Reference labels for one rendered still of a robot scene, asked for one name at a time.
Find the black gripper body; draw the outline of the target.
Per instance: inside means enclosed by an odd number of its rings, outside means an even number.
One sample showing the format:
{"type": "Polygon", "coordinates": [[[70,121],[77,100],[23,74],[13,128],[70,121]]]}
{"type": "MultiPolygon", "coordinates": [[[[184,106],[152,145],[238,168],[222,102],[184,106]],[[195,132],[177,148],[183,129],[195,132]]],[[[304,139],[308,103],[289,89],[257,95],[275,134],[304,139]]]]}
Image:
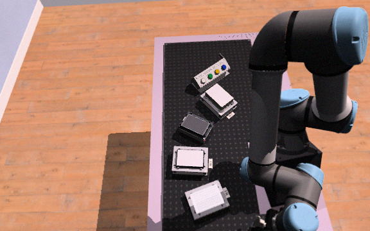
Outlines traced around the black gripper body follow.
{"type": "MultiPolygon", "coordinates": [[[[283,210],[283,207],[280,208],[280,212],[283,210]]],[[[266,216],[265,216],[265,223],[266,223],[266,227],[263,228],[263,231],[270,231],[270,229],[273,230],[272,228],[272,221],[271,219],[275,216],[275,214],[277,214],[279,212],[278,210],[274,210],[274,209],[269,209],[266,213],[266,216]],[[270,227],[270,222],[271,222],[271,227],[270,227]]]]}

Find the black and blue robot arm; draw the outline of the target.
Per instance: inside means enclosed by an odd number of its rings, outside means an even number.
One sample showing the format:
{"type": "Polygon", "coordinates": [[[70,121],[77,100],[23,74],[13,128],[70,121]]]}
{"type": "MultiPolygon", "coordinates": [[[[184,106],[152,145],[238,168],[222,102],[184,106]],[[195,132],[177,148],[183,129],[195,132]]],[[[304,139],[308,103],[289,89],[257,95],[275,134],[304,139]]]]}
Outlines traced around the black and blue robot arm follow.
{"type": "Polygon", "coordinates": [[[349,70],[364,61],[368,31],[363,8],[290,10],[271,18],[252,45],[249,157],[241,163],[240,178],[287,195],[283,211],[272,218],[274,231],[319,227],[324,173],[307,163],[295,169],[277,165],[276,152],[305,153],[306,127],[351,131],[358,104],[348,96],[349,70]],[[288,62],[302,62],[312,73],[315,96],[304,89],[281,91],[288,62]]]}

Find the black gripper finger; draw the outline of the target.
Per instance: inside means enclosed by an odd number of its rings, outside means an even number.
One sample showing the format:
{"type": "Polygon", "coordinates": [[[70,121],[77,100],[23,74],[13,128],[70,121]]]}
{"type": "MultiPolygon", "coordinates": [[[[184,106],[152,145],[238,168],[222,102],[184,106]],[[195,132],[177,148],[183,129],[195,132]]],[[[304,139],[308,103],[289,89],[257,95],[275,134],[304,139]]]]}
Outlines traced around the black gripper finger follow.
{"type": "Polygon", "coordinates": [[[257,216],[254,220],[254,223],[252,227],[248,227],[247,231],[263,231],[263,228],[265,227],[264,223],[261,223],[260,217],[257,216]]]}

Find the white button panel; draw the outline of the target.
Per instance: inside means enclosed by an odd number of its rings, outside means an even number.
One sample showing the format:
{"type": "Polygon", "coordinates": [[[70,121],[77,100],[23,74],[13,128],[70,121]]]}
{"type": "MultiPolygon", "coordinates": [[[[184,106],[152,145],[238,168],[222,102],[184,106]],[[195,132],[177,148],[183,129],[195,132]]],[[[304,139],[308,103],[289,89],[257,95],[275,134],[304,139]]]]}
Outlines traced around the white button panel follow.
{"type": "Polygon", "coordinates": [[[191,84],[200,92],[204,92],[210,86],[214,85],[216,82],[220,81],[222,78],[226,77],[229,72],[227,70],[230,69],[229,63],[225,60],[225,58],[219,53],[219,55],[223,58],[211,67],[207,68],[205,71],[201,72],[200,74],[196,75],[194,78],[191,79],[191,84]]]}

